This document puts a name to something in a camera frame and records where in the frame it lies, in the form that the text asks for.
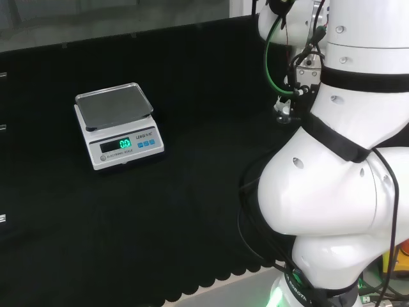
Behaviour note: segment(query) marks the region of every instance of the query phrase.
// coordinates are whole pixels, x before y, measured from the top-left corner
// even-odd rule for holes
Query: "electronic scale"
[[[75,112],[94,169],[164,151],[153,108],[136,83],[76,96]]]

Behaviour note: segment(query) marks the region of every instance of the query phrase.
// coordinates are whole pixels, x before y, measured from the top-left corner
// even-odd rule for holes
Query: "robotic arm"
[[[297,0],[286,16],[288,43],[298,51],[316,6]],[[325,65],[307,58],[304,73],[297,70],[297,80],[311,85],[322,69],[312,124],[298,129],[259,181],[265,220],[297,236],[293,261],[314,288],[344,296],[341,305],[331,298],[333,306],[361,306],[354,291],[361,272],[390,248],[391,233],[394,244],[409,238],[409,148],[373,149],[409,123],[408,15],[407,0],[326,1],[318,19],[328,22]],[[276,18],[268,6],[260,13],[263,38]],[[272,41],[286,44],[285,29]],[[350,148],[363,159],[347,159]],[[274,306],[311,306],[299,287],[283,274],[272,287]]]

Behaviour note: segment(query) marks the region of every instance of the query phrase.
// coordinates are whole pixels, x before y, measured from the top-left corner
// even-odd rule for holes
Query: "black band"
[[[360,163],[371,153],[370,150],[355,144],[330,127],[318,117],[309,113],[302,120],[302,128],[322,145],[345,161]]]
[[[328,67],[321,69],[323,84],[350,91],[371,93],[405,93],[409,91],[409,74],[362,74]]]
[[[329,289],[306,289],[298,283],[298,281],[289,274],[285,274],[285,280],[287,286],[297,301],[304,307],[336,307],[334,301],[330,299],[338,295],[347,295],[347,297],[353,297],[353,299],[344,300],[342,307],[352,307],[355,304],[358,296],[358,280],[352,285],[337,290]]]

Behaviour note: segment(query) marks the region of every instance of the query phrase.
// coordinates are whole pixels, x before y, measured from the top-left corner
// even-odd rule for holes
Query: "digital display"
[[[116,139],[115,141],[100,144],[102,153],[111,152],[113,150],[126,148],[126,147],[131,147],[131,146],[132,146],[132,144],[131,144],[129,138]]]

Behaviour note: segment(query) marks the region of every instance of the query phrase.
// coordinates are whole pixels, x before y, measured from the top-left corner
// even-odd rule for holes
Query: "black fabric surface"
[[[285,50],[271,49],[279,81]],[[289,133],[273,125],[262,55],[250,18],[1,54],[0,305],[161,305],[257,270],[238,179]],[[74,98],[130,82],[166,152],[94,171]]]

